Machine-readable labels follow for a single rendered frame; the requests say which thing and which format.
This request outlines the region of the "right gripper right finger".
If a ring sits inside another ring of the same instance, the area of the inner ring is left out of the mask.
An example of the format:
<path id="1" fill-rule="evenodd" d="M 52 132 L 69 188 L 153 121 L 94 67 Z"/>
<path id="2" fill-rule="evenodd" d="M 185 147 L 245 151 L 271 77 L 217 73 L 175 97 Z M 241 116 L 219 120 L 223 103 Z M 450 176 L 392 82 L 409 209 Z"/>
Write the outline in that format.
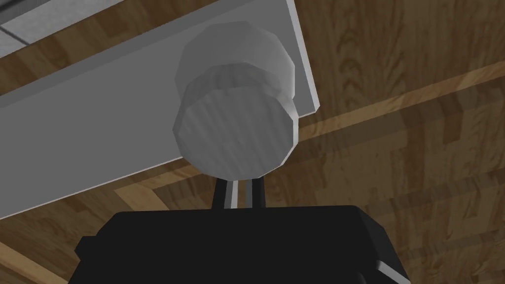
<path id="1" fill-rule="evenodd" d="M 246 208 L 265 208 L 264 177 L 245 181 Z"/>

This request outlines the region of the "grey door leaf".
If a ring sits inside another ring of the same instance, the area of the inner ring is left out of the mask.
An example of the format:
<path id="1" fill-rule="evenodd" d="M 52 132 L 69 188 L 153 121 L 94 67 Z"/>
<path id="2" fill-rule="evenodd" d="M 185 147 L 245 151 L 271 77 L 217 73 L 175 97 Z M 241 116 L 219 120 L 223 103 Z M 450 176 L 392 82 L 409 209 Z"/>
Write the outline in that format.
<path id="1" fill-rule="evenodd" d="M 218 0 L 0 96 L 0 219 L 180 158 L 174 78 L 211 24 L 275 34 L 296 67 L 300 117 L 320 106 L 294 0 Z"/>

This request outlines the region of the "grey round knob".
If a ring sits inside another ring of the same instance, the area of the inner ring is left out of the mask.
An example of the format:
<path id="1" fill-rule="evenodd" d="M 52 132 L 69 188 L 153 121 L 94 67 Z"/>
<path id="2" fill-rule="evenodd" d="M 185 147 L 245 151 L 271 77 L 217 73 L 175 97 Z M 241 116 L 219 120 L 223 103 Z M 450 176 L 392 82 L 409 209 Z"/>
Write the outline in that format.
<path id="1" fill-rule="evenodd" d="M 295 66 L 279 39 L 247 21 L 213 24 L 186 44 L 175 75 L 173 134 L 203 174 L 259 178 L 298 144 Z"/>

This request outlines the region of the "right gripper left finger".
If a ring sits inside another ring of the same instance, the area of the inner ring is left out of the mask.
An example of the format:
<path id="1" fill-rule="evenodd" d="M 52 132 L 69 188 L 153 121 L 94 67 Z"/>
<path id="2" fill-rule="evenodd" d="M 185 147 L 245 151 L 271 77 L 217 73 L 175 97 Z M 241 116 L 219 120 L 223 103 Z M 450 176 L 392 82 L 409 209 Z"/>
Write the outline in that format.
<path id="1" fill-rule="evenodd" d="M 217 178 L 212 209 L 236 209 L 238 206 L 238 181 Z"/>

